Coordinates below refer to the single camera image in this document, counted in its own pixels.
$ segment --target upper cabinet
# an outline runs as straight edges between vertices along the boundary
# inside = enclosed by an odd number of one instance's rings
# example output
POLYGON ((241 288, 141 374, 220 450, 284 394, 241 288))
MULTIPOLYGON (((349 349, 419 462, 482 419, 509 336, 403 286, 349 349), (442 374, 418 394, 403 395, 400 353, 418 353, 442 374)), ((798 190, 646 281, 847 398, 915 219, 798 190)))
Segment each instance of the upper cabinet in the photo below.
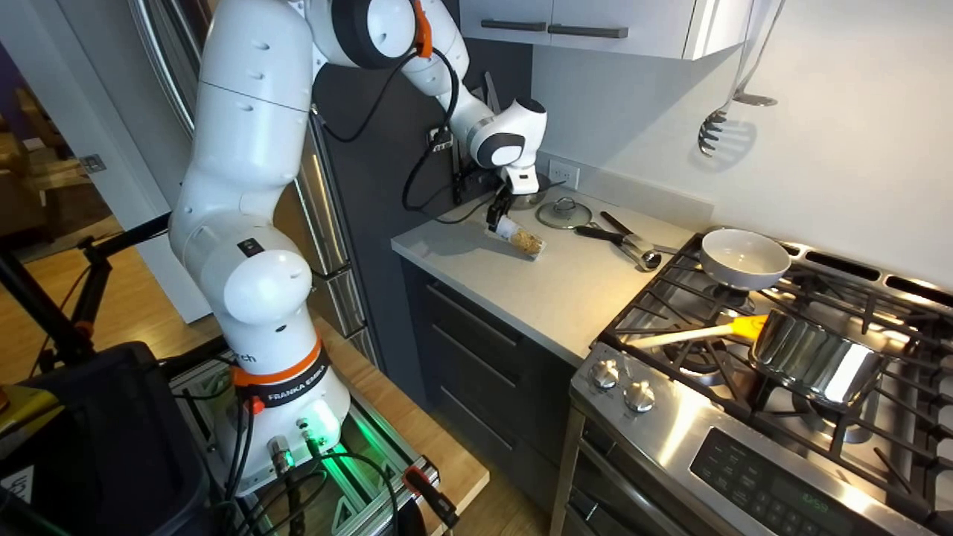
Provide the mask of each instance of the upper cabinet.
POLYGON ((754 0, 463 0, 467 39, 698 59, 744 42, 754 0))

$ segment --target wall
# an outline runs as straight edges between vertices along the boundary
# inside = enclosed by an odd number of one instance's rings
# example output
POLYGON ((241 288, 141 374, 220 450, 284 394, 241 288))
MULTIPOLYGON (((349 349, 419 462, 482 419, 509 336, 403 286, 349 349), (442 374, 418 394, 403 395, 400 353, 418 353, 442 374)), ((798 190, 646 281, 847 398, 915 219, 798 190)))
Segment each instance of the wall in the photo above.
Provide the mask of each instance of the wall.
POLYGON ((792 0, 750 93, 739 145, 693 148, 739 54, 701 63, 543 51, 544 151, 632 184, 692 194, 716 222, 798 239, 953 288, 953 4, 792 0))

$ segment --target floor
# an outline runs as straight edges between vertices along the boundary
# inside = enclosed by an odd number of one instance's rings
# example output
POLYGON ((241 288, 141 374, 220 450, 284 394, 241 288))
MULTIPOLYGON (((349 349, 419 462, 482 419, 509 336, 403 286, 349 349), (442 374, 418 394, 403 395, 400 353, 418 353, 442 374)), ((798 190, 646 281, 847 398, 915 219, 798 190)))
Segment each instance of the floor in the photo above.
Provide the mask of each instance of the floor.
MULTIPOLYGON (((160 294, 147 261, 133 251, 110 255, 113 275, 95 322, 95 345, 108 349, 126 339, 144 339, 157 356, 181 353, 214 336, 211 318, 181 325, 172 304, 160 294)), ((28 272, 52 294, 52 300, 72 310, 72 286, 80 281, 87 260, 78 251, 43 254, 32 251, 28 272)), ((46 334, 0 286, 0 383, 29 377, 37 351, 46 334)), ((528 498, 522 498, 500 471, 492 468, 492 486, 463 514, 457 536, 535 536, 547 520, 528 498)))

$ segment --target gas stove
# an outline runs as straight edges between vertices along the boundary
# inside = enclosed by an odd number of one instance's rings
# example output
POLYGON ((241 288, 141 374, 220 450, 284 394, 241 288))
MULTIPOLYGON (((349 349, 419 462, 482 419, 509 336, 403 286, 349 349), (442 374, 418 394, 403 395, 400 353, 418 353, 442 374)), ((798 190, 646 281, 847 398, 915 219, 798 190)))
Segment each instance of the gas stove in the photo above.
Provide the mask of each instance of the gas stove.
POLYGON ((737 292, 702 272, 698 236, 598 334, 571 398, 644 464, 681 473, 698 508, 731 511, 744 532, 798 532, 759 511, 771 499, 859 532, 951 532, 953 294, 783 246, 792 267, 778 286, 737 292), (768 325, 757 342, 637 349, 640 336, 737 315, 768 325))

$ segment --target white robotic arm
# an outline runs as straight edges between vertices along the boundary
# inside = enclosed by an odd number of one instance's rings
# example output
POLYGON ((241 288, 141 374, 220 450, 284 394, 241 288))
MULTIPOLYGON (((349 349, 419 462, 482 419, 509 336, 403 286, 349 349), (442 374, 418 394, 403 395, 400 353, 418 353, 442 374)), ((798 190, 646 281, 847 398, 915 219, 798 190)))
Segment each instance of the white robotic arm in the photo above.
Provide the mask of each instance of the white robotic arm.
MULTIPOLYGON (((270 225, 284 187, 297 176, 311 123, 311 90, 321 66, 385 68, 406 59, 430 24, 445 57, 413 57, 403 74, 442 100, 452 135, 480 167, 504 172, 488 230, 524 254, 540 240, 509 218, 512 194, 534 194, 544 130, 540 103, 492 114, 464 85, 464 42, 442 0, 218 0, 203 51, 193 157, 169 219, 169 240, 205 292, 230 349, 233 383, 254 435, 233 492, 273 477, 273 450, 308 458, 300 429, 339 440, 349 391, 339 383, 308 312, 311 266, 270 225)), ((220 477, 239 456, 239 406, 218 426, 220 477)))

